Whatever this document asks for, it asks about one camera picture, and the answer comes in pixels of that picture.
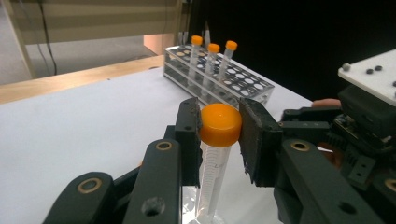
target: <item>centrifuge tube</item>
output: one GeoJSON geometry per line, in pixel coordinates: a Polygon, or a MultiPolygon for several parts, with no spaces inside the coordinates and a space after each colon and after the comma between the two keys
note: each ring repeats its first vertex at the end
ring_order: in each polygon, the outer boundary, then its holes
{"type": "MultiPolygon", "coordinates": [[[[203,39],[201,36],[193,35],[191,37],[191,54],[190,54],[190,69],[189,69],[189,77],[195,79],[195,70],[198,64],[198,54],[199,49],[202,45],[203,39]]],[[[188,79],[187,83],[190,85],[193,84],[192,81],[188,79]]]]}
{"type": "MultiPolygon", "coordinates": [[[[207,58],[206,58],[206,65],[205,65],[205,74],[209,77],[212,77],[215,74],[215,64],[216,64],[216,56],[220,51],[220,46],[217,44],[210,43],[207,46],[207,58]]],[[[204,77],[202,82],[205,90],[201,90],[201,94],[203,96],[208,95],[208,91],[212,91],[211,88],[213,87],[213,82],[209,80],[209,78],[204,77]]]]}
{"type": "Polygon", "coordinates": [[[225,45],[223,59],[220,65],[218,80],[222,80],[225,78],[224,76],[225,70],[227,69],[230,60],[233,57],[233,52],[236,50],[236,47],[238,47],[238,45],[234,41],[232,40],[227,41],[225,45]]]}
{"type": "Polygon", "coordinates": [[[201,187],[197,190],[195,216],[201,224],[212,223],[221,184],[232,145],[238,140],[242,126],[239,112],[230,105],[207,105],[201,111],[201,187]]]}

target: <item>orange screw cap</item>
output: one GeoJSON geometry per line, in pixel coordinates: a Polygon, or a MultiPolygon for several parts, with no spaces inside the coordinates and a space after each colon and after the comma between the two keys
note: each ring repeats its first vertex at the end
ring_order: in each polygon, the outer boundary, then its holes
{"type": "Polygon", "coordinates": [[[227,41],[227,43],[225,44],[225,48],[230,50],[236,50],[236,47],[238,47],[238,44],[236,44],[236,42],[232,40],[227,41]]]}
{"type": "Polygon", "coordinates": [[[219,53],[219,51],[220,51],[220,46],[217,45],[217,44],[211,43],[211,44],[209,44],[209,45],[207,46],[207,50],[209,50],[209,51],[212,52],[212,53],[219,53]]]}
{"type": "Polygon", "coordinates": [[[230,147],[239,139],[242,117],[234,107],[207,105],[201,110],[201,140],[212,147],[230,147]]]}
{"type": "Polygon", "coordinates": [[[203,42],[203,41],[204,41],[204,40],[202,39],[201,36],[193,35],[193,36],[191,37],[191,43],[192,43],[193,45],[202,45],[202,42],[203,42]]]}

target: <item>test tube rack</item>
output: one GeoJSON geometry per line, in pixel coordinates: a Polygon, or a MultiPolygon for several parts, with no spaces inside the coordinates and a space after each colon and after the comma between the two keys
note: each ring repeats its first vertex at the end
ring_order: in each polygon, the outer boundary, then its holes
{"type": "Polygon", "coordinates": [[[274,85],[242,64],[231,60],[223,76],[219,75],[222,54],[217,54],[213,75],[205,73],[208,51],[200,48],[198,63],[190,66],[191,45],[174,46],[164,50],[163,75],[175,82],[204,104],[224,103],[238,108],[241,97],[253,99],[262,105],[269,100],[274,85]],[[193,69],[195,75],[189,76],[193,69]]]}

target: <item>white tabletop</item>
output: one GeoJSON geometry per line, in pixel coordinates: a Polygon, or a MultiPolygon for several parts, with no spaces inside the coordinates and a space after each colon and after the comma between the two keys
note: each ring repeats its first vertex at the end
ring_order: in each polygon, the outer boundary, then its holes
{"type": "MultiPolygon", "coordinates": [[[[274,84],[267,110],[310,106],[274,84]]],[[[88,172],[114,179],[143,160],[191,96],[163,68],[0,105],[0,223],[41,223],[67,184],[88,172]]],[[[227,223],[279,223],[273,189],[256,188],[236,143],[218,204],[227,223]]]]}

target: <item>metal bolt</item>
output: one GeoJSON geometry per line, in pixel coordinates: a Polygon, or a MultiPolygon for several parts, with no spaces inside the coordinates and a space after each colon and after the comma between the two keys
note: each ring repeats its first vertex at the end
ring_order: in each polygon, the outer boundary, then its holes
{"type": "Polygon", "coordinates": [[[343,70],[348,72],[350,70],[350,64],[349,63],[344,63],[342,66],[343,70]]]}

